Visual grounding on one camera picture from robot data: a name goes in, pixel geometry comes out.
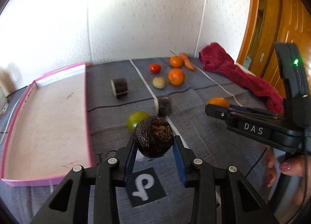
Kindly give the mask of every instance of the metal screw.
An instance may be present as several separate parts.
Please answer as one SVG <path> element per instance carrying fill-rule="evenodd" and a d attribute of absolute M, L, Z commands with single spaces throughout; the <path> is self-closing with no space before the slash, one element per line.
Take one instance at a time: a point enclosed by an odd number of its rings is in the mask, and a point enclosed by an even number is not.
<path fill-rule="evenodd" d="M 117 160 L 116 158 L 114 158 L 114 157 L 108 159 L 108 163 L 109 163 L 109 164 L 115 164 L 117 161 L 118 161 L 118 160 Z"/>
<path fill-rule="evenodd" d="M 75 171 L 75 172 L 78 172 L 78 171 L 81 171 L 81 170 L 82 170 L 82 166 L 81 165 L 76 165 L 73 168 L 73 171 Z"/>
<path fill-rule="evenodd" d="M 202 161 L 200 158 L 194 159 L 193 162 L 194 162 L 195 164 L 197 164 L 197 165 L 200 165 L 200 164 L 203 163 L 203 161 Z"/>
<path fill-rule="evenodd" d="M 229 167 L 229 171 L 234 173 L 234 172 L 237 172 L 238 169 L 237 169 L 237 167 L 235 167 L 235 166 L 230 166 L 230 167 Z"/>

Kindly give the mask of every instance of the tangerine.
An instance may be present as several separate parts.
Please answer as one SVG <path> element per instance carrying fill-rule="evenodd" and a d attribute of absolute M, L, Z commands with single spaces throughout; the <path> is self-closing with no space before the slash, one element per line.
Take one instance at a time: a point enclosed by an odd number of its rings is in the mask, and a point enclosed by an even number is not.
<path fill-rule="evenodd" d="M 183 66 L 183 60 L 178 56 L 172 56 L 169 59 L 169 63 L 174 68 L 180 68 L 181 66 Z"/>
<path fill-rule="evenodd" d="M 181 69 L 173 68 L 168 73 L 167 78 L 172 85 L 179 86 L 185 81 L 185 73 Z"/>
<path fill-rule="evenodd" d="M 225 98 L 211 98 L 208 101 L 208 104 L 222 106 L 222 107 L 230 107 L 229 102 Z"/>

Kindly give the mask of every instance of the green tomato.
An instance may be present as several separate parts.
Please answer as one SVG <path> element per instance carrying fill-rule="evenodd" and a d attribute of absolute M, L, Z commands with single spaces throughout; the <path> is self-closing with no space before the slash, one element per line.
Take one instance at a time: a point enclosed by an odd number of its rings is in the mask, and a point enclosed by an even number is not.
<path fill-rule="evenodd" d="M 149 115 L 143 111 L 134 112 L 128 117 L 126 125 L 131 132 L 134 132 L 136 125 L 148 117 Z"/>

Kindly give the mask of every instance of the human hand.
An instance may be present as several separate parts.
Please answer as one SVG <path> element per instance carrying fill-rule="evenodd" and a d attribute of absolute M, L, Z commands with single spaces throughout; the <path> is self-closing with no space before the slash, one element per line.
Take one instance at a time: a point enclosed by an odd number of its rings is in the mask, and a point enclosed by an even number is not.
<path fill-rule="evenodd" d="M 275 161 L 276 159 L 275 159 L 273 150 L 271 148 L 267 151 L 267 154 L 266 154 L 267 187 L 271 187 L 276 180 L 276 170 L 274 168 Z M 300 186 L 292 201 L 295 205 L 300 205 L 304 197 L 304 176 L 305 176 L 305 163 L 304 162 L 305 162 L 304 155 L 300 155 L 298 157 L 286 160 L 285 162 L 280 164 L 281 173 L 288 175 L 288 176 L 303 177 L 303 179 L 301 179 Z M 310 195 L 311 195 L 311 156 L 308 156 L 308 189 L 307 189 L 306 199 L 308 199 Z"/>

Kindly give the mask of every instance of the wooden door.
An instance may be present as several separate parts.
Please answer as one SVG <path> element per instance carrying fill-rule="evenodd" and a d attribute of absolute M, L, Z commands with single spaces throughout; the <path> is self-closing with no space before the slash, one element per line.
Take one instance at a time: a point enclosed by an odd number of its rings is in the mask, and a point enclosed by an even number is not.
<path fill-rule="evenodd" d="M 301 54 L 311 90 L 311 17 L 301 0 L 282 0 L 281 20 L 277 42 L 296 43 Z M 280 78 L 275 50 L 263 76 L 285 97 L 283 81 Z"/>
<path fill-rule="evenodd" d="M 240 53 L 237 62 L 241 65 L 245 62 L 248 51 L 253 43 L 255 29 L 257 25 L 257 15 L 259 9 L 259 0 L 250 0 L 248 20 L 246 24 L 245 34 L 241 45 Z"/>
<path fill-rule="evenodd" d="M 264 0 L 261 26 L 257 27 L 259 31 L 258 41 L 254 41 L 249 52 L 252 60 L 248 69 L 259 77 L 263 77 L 271 58 L 273 43 L 279 29 L 280 16 L 281 0 Z"/>

